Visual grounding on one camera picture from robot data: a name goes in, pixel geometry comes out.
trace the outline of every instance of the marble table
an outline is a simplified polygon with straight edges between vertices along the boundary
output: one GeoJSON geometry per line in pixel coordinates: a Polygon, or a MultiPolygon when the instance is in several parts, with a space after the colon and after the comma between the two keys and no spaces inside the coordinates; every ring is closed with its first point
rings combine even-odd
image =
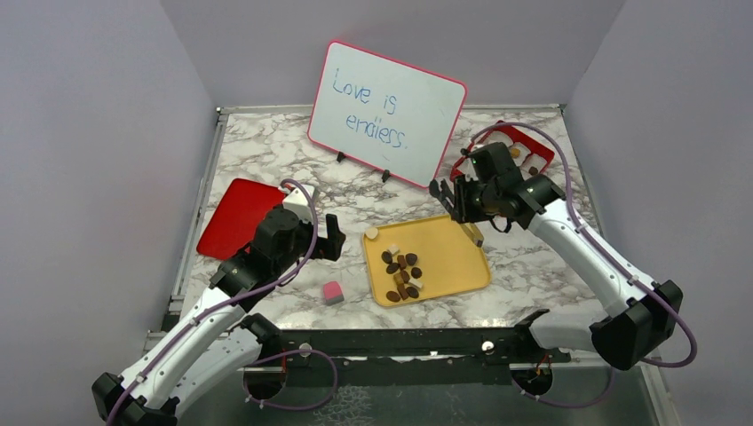
{"type": "MultiPolygon", "coordinates": [[[[203,231],[235,178],[270,185],[278,185],[284,178],[294,178],[319,188],[317,212],[320,217],[325,213],[336,214],[347,236],[343,255],[336,263],[310,262],[291,284],[276,289],[257,305],[255,312],[261,312],[278,327],[509,327],[540,308],[598,306],[594,295],[575,272],[533,234],[518,226],[509,234],[500,234],[488,224],[480,224],[485,235],[484,251],[492,271],[488,287],[401,307],[378,305],[371,295],[361,247],[362,233],[372,225],[433,217],[445,212],[425,190],[398,179],[382,183],[381,172],[355,162],[337,163],[335,154],[307,139],[309,118],[309,114],[230,114],[209,202],[204,206],[200,224],[203,231]],[[345,301],[325,306],[321,286],[330,280],[340,283],[345,301]]],[[[595,226],[596,218],[583,178],[577,169],[561,113],[556,109],[538,112],[464,110],[438,178],[448,177],[450,166],[473,132],[499,119],[538,126],[562,145],[574,178],[575,206],[595,226]]],[[[565,175],[559,158],[545,174],[564,187],[565,175]]],[[[186,277],[183,313],[199,297],[218,264],[213,258],[194,256],[186,277]]]]}

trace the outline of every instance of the purple cable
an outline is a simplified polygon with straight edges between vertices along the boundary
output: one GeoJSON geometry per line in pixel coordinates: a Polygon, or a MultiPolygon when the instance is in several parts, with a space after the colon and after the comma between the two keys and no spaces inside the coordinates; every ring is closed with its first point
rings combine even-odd
{"type": "MultiPolygon", "coordinates": [[[[207,318],[208,316],[210,316],[212,313],[214,313],[214,312],[216,312],[216,311],[218,311],[218,310],[220,310],[220,309],[222,309],[222,308],[224,308],[224,307],[226,307],[228,305],[237,304],[238,302],[242,301],[243,299],[246,299],[246,298],[255,296],[255,295],[259,294],[259,293],[265,292],[265,291],[269,290],[270,288],[274,288],[274,287],[278,286],[279,284],[285,282],[287,279],[290,279],[290,278],[294,277],[296,274],[298,274],[298,271],[300,271],[301,268],[304,267],[304,265],[306,264],[306,262],[308,262],[308,260],[311,258],[311,254],[313,253],[313,248],[316,246],[316,236],[319,233],[319,220],[316,217],[316,209],[313,206],[313,200],[311,198],[311,195],[306,191],[306,189],[301,184],[299,184],[297,181],[295,181],[293,179],[284,179],[280,183],[280,185],[286,185],[286,184],[293,185],[296,188],[298,188],[298,189],[301,190],[301,193],[303,193],[304,197],[306,198],[306,203],[308,204],[308,207],[311,210],[311,225],[313,226],[313,236],[312,236],[312,239],[311,239],[311,244],[309,244],[308,250],[306,251],[304,257],[301,259],[300,264],[298,264],[295,268],[293,268],[290,272],[288,272],[284,276],[280,277],[279,279],[277,279],[277,280],[275,280],[275,281],[273,281],[273,282],[271,282],[271,283],[269,283],[269,284],[267,284],[267,285],[265,285],[263,287],[256,288],[254,290],[251,290],[248,293],[242,293],[242,294],[239,294],[238,296],[231,297],[231,298],[225,300],[224,302],[221,302],[219,304],[215,304],[214,306],[211,306],[211,307],[205,309],[202,313],[196,315],[194,317],[194,320],[195,320],[194,323],[193,324],[186,324],[185,327],[181,328],[180,331],[178,331],[170,339],[170,341],[167,342],[167,344],[165,344],[165,346],[162,348],[162,350],[159,351],[159,352],[157,352],[157,354],[155,355],[155,357],[152,358],[152,361],[149,362],[149,364],[147,364],[147,366],[144,367],[143,370],[141,370],[141,372],[139,373],[139,375],[141,377],[143,377],[144,380],[147,379],[147,375],[155,368],[155,366],[157,365],[157,363],[160,362],[162,360],[162,358],[164,358],[164,356],[167,354],[167,352],[170,351],[170,349],[172,349],[173,346],[175,346],[176,344],[178,344],[178,342],[180,342],[180,340],[183,338],[183,336],[186,335],[186,333],[188,333],[188,331],[191,328],[198,326],[199,323],[202,322],[202,320],[204,320],[205,318],[207,318]]],[[[107,416],[107,422],[105,423],[106,426],[115,426],[115,415],[117,414],[117,412],[120,409],[120,407],[123,405],[123,402],[125,401],[125,399],[128,398],[128,396],[130,396],[131,392],[138,385],[139,385],[139,383],[137,381],[133,381],[133,383],[131,383],[131,385],[129,385],[128,388],[126,388],[126,390],[120,395],[120,397],[117,399],[117,401],[113,405],[113,409],[110,410],[110,413],[107,416]]]]}
{"type": "MultiPolygon", "coordinates": [[[[529,129],[532,131],[535,131],[539,135],[541,135],[543,138],[549,141],[549,143],[554,146],[554,149],[557,150],[557,154],[559,155],[559,158],[562,160],[562,166],[565,169],[565,204],[567,205],[567,213],[570,215],[570,219],[575,224],[575,227],[581,226],[581,221],[578,219],[578,215],[575,213],[575,207],[573,207],[573,186],[572,186],[572,178],[570,177],[570,167],[567,164],[567,158],[565,157],[565,153],[562,152],[562,148],[559,147],[559,144],[549,135],[544,133],[542,130],[530,125],[525,124],[524,122],[499,122],[497,124],[492,124],[491,126],[486,127],[484,130],[476,133],[471,138],[471,142],[475,143],[476,139],[480,137],[483,134],[486,134],[488,131],[491,130],[499,130],[502,127],[522,127],[525,129],[529,129]]],[[[583,234],[583,237],[591,244],[593,248],[595,248],[601,256],[603,256],[614,268],[616,268],[622,275],[624,275],[626,278],[631,279],[632,273],[628,271],[628,269],[621,265],[617,259],[615,259],[611,254],[609,254],[604,247],[601,246],[601,244],[598,243],[598,241],[589,233],[586,228],[583,228],[581,230],[581,233],[583,234]]],[[[666,362],[666,361],[660,361],[656,359],[646,359],[643,358],[642,361],[650,364],[652,366],[657,367],[666,367],[666,368],[680,368],[684,367],[695,359],[695,356],[698,354],[698,343],[695,340],[695,336],[693,335],[693,332],[690,331],[690,327],[685,323],[685,321],[680,318],[677,311],[672,309],[670,304],[664,301],[659,295],[657,295],[655,292],[653,292],[646,284],[643,282],[640,282],[640,280],[631,280],[631,283],[634,284],[636,287],[640,288],[641,291],[646,293],[649,297],[651,297],[656,303],[658,303],[667,313],[672,317],[675,322],[682,328],[683,332],[685,332],[687,336],[687,340],[690,343],[690,353],[687,355],[687,357],[681,361],[678,362],[666,362]]]]}
{"type": "Polygon", "coordinates": [[[520,393],[527,397],[531,398],[532,400],[544,404],[546,406],[555,406],[556,408],[586,408],[589,406],[595,406],[604,398],[606,398],[606,395],[609,394],[609,392],[612,390],[612,386],[614,385],[614,368],[609,368],[609,379],[606,382],[606,387],[601,392],[601,394],[594,399],[588,401],[588,402],[577,402],[577,403],[567,403],[567,402],[558,402],[558,401],[552,401],[550,399],[546,398],[537,398],[536,395],[532,395],[526,391],[523,390],[523,388],[520,387],[518,382],[512,381],[512,384],[515,385],[516,388],[520,391],[520,393]]]}
{"type": "Polygon", "coordinates": [[[335,365],[335,361],[332,360],[332,358],[329,355],[327,355],[326,353],[324,353],[322,351],[317,351],[315,349],[296,349],[294,351],[285,351],[285,352],[278,353],[277,355],[273,355],[271,357],[267,357],[267,358],[264,358],[264,359],[257,359],[251,365],[252,366],[257,366],[259,364],[264,364],[266,362],[269,362],[269,361],[272,361],[272,360],[275,360],[275,359],[278,359],[278,358],[287,357],[288,355],[295,355],[297,353],[313,353],[315,355],[319,355],[320,357],[326,359],[327,362],[329,362],[329,365],[332,367],[332,380],[333,380],[332,387],[329,389],[329,393],[327,394],[326,397],[324,397],[324,399],[322,399],[321,401],[317,402],[316,404],[311,404],[309,406],[282,406],[280,404],[274,404],[273,402],[266,402],[263,399],[259,400],[259,399],[256,399],[256,398],[252,397],[251,394],[250,394],[250,392],[249,392],[249,390],[244,385],[243,389],[246,391],[246,395],[248,395],[248,398],[246,399],[246,402],[254,401],[257,404],[259,404],[260,407],[270,406],[272,408],[278,408],[278,409],[286,410],[286,411],[309,411],[309,410],[314,410],[315,408],[319,408],[320,406],[323,406],[323,405],[327,404],[328,402],[330,402],[332,400],[332,398],[335,397],[335,392],[337,391],[337,366],[335,365]]]}

